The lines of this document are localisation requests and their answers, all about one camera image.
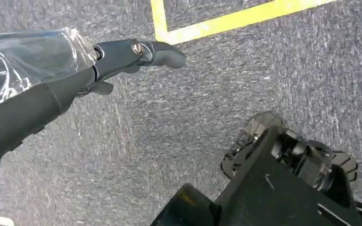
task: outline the yellow floor marking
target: yellow floor marking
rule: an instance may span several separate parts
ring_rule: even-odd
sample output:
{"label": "yellow floor marking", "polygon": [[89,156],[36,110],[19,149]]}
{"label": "yellow floor marking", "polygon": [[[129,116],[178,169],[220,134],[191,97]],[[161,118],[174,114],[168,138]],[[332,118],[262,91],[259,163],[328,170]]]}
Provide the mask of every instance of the yellow floor marking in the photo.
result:
{"label": "yellow floor marking", "polygon": [[164,0],[151,0],[156,39],[177,44],[274,19],[335,0],[274,0],[236,13],[167,31]]}

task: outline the bolt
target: bolt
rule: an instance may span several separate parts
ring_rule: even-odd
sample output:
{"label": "bolt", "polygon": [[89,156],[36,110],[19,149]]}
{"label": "bolt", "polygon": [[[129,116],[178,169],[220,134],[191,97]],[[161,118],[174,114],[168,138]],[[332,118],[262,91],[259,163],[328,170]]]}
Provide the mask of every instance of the bolt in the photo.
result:
{"label": "bolt", "polygon": [[131,43],[131,50],[135,55],[138,56],[142,56],[144,53],[144,47],[138,41]]}

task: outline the plastic wrap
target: plastic wrap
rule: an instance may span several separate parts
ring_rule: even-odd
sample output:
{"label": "plastic wrap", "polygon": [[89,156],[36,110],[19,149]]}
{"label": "plastic wrap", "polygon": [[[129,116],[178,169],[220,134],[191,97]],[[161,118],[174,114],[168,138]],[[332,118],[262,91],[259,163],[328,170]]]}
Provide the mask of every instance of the plastic wrap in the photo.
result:
{"label": "plastic wrap", "polygon": [[0,103],[87,69],[96,58],[93,45],[75,29],[0,33]]}

